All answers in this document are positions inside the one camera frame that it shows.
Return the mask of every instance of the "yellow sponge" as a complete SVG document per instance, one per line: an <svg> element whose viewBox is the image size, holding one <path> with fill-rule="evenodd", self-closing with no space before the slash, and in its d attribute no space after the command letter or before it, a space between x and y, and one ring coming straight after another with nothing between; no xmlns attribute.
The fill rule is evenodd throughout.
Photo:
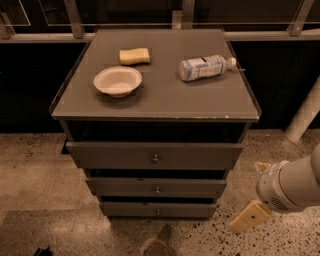
<svg viewBox="0 0 320 256"><path fill-rule="evenodd" d="M121 65L133 65L143 62L150 63L150 54L148 48L120 50Z"/></svg>
<svg viewBox="0 0 320 256"><path fill-rule="evenodd" d="M230 223L229 227L236 233L258 226L271 219L271 210L262 202L252 200Z"/></svg>

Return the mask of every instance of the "paper bowl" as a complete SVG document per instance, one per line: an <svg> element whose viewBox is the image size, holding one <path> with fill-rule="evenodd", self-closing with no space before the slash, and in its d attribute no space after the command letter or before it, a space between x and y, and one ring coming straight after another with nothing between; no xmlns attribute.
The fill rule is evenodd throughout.
<svg viewBox="0 0 320 256"><path fill-rule="evenodd" d="M142 76L138 70L122 66L105 69L93 80L99 91L115 98L130 94L141 82Z"/></svg>

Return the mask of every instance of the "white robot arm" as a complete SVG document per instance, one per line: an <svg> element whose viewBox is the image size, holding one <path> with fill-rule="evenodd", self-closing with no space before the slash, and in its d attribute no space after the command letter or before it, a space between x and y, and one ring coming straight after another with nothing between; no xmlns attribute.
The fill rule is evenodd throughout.
<svg viewBox="0 0 320 256"><path fill-rule="evenodd" d="M269 166L256 186L260 199L279 213L320 205L320 144L306 158Z"/></svg>

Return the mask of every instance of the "gray drawer cabinet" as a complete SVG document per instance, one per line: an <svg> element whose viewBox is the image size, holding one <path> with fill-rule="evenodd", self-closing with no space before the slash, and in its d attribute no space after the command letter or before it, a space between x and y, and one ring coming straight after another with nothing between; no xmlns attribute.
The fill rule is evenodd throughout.
<svg viewBox="0 0 320 256"><path fill-rule="evenodd" d="M240 155L242 145L69 142L67 148L80 168L230 170Z"/></svg>
<svg viewBox="0 0 320 256"><path fill-rule="evenodd" d="M225 180L88 178L92 194L100 196L219 198Z"/></svg>
<svg viewBox="0 0 320 256"><path fill-rule="evenodd" d="M152 49L134 66L143 82L115 99L93 78L120 65L119 49ZM232 49L220 30L97 31L76 72L51 106L67 149L110 217L210 218L260 110L238 69L185 83L179 62Z"/></svg>

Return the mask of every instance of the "terrazzo floor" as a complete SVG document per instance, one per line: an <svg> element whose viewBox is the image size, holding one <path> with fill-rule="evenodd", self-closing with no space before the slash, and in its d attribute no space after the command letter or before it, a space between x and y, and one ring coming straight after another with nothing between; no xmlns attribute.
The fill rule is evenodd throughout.
<svg viewBox="0 0 320 256"><path fill-rule="evenodd" d="M100 212L82 170L62 155L63 134L0 134L0 255L143 254L152 241L172 255L320 255L320 207L274 213L271 221L234 234L230 218L256 199L256 162L297 160L320 143L308 130L297 144L280 130L249 130L244 150L209 220L112 219Z"/></svg>

